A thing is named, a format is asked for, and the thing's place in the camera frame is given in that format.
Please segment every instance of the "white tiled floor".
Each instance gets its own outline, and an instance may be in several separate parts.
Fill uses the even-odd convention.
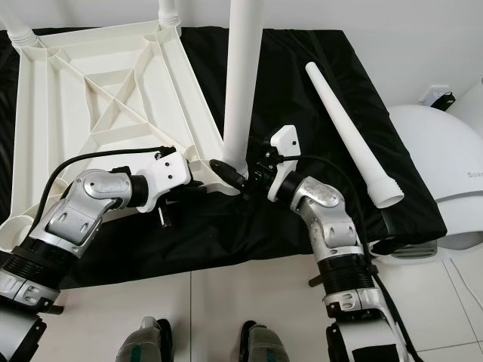
[[[481,258],[456,263],[483,299]],[[483,362],[476,337],[483,343],[483,311],[452,264],[378,267],[425,362]],[[316,274],[313,256],[292,256],[70,290],[64,314],[44,316],[48,331],[34,361],[113,360],[142,317],[153,315],[176,326],[176,362],[190,356],[194,362],[236,361],[240,329],[250,319],[274,329],[291,360],[328,362],[325,328],[331,321],[323,289],[307,284]]]
[[[192,361],[236,361],[247,320],[276,331],[293,361],[328,360],[322,290],[307,284],[316,274],[313,256],[194,271]]]
[[[476,342],[442,262],[377,267],[418,351]]]
[[[189,361],[189,273],[67,290],[60,316],[43,314],[47,331],[33,362],[108,361],[146,315],[173,327],[176,361]]]
[[[468,315],[469,321],[475,331],[478,341],[483,341],[483,310],[465,287],[466,285],[472,290],[480,303],[483,301],[483,250],[460,256],[454,260],[460,274],[455,269],[451,261],[445,261],[451,280],[461,298],[463,307]]]
[[[478,343],[433,349],[420,352],[419,356],[424,362],[455,362],[459,360],[464,362],[483,362],[483,354]]]

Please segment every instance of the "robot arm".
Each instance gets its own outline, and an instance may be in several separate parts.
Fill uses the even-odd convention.
[[[306,223],[325,289],[325,308],[335,319],[326,330],[332,362],[409,361],[383,293],[374,286],[374,266],[366,261],[342,194],[296,173],[297,161],[283,160],[297,155],[300,148],[295,127],[284,126],[262,146],[260,160],[248,180],[221,161],[211,160],[210,165],[245,193],[261,191],[271,201],[285,202]]]
[[[109,210],[137,207],[149,212],[159,197],[191,181],[184,157],[158,156],[130,175],[127,167],[86,170],[40,220],[0,268],[0,361],[28,361],[46,325],[37,315],[57,299],[60,282],[80,259]]]

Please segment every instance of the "white pipe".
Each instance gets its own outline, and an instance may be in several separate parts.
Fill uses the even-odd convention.
[[[262,30],[263,0],[231,1],[223,161],[244,176]]]
[[[317,65],[310,62],[305,69],[355,165],[368,185],[368,194],[374,205],[383,209],[400,202],[405,194],[399,188],[398,183],[387,176],[386,171],[352,123]]]
[[[176,26],[176,31],[181,36],[181,20],[174,0],[159,0],[158,21],[164,28]]]
[[[0,21],[7,28],[8,37],[14,47],[29,47],[37,41],[33,31],[14,14],[8,0],[0,0]]]

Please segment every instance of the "black wire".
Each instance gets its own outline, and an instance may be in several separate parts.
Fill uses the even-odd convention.
[[[148,152],[161,152],[164,147],[151,147],[148,149],[116,149],[114,151],[102,151],[102,152],[92,152],[86,153],[85,155],[80,155],[76,157],[72,157],[67,161],[64,161],[60,164],[54,172],[49,177],[47,183],[45,184],[44,191],[42,192],[42,196],[40,197],[40,202],[38,203],[37,214],[35,215],[35,219],[33,220],[33,224],[30,227],[29,233],[37,226],[38,222],[40,221],[42,214],[44,213],[45,204],[47,203],[48,194],[51,191],[52,185],[54,184],[55,179],[59,176],[59,173],[62,172],[64,168],[73,164],[77,161],[86,160],[88,158],[96,158],[96,157],[103,157],[103,156],[112,156],[112,155],[127,155],[131,153],[148,153]]]
[[[365,256],[366,263],[368,265],[372,265],[371,253],[369,252],[368,233],[365,227],[365,217],[361,206],[361,200],[359,199],[357,191],[355,190],[354,184],[352,183],[351,179],[347,176],[347,174],[334,162],[326,158],[315,156],[315,155],[288,156],[288,157],[283,157],[281,160],[282,161],[313,160],[313,161],[324,162],[327,165],[331,166],[333,169],[335,169],[338,173],[340,173],[340,175],[347,181],[347,185],[350,187],[351,193],[354,197],[355,208],[357,209],[358,216],[360,219],[359,225],[360,225],[361,232],[359,235],[359,240],[361,241],[362,248],[364,249],[364,256]],[[387,307],[391,312],[392,317],[399,325],[399,329],[401,330],[401,334],[405,339],[406,348],[408,349],[408,352],[413,356],[414,362],[423,362],[423,360],[417,355],[416,349],[414,348],[413,342],[411,341],[408,330],[406,329],[406,326],[402,321],[401,315],[399,314],[398,309],[396,308],[395,303],[392,300],[391,295],[389,294],[389,291],[386,289],[386,286],[380,280],[379,275],[377,275],[377,273],[373,273],[372,276],[384,295],[384,299],[386,300]]]

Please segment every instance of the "black fabric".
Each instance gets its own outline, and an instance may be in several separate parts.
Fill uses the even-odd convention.
[[[63,29],[48,29],[59,32]],[[183,28],[181,37],[213,117],[223,133],[228,30]],[[5,32],[0,32],[0,216],[8,215],[11,193],[14,110],[18,56]],[[341,100],[356,127],[387,173],[395,178],[405,199],[385,210],[371,203],[364,180],[305,73],[315,61]],[[341,31],[264,30],[251,136],[262,139],[275,128],[294,124],[303,154],[320,155],[338,164],[359,190],[369,238],[390,253],[406,244],[440,238],[446,233],[438,208],[398,137],[388,112]],[[257,155],[249,149],[252,164]],[[353,195],[341,175],[314,161],[299,161],[298,172],[338,188],[356,226]],[[168,207],[174,227],[162,229],[158,217],[137,214],[105,224],[96,242],[78,262],[64,287],[108,284],[311,253],[302,220],[279,203],[264,197],[245,201],[219,193]]]

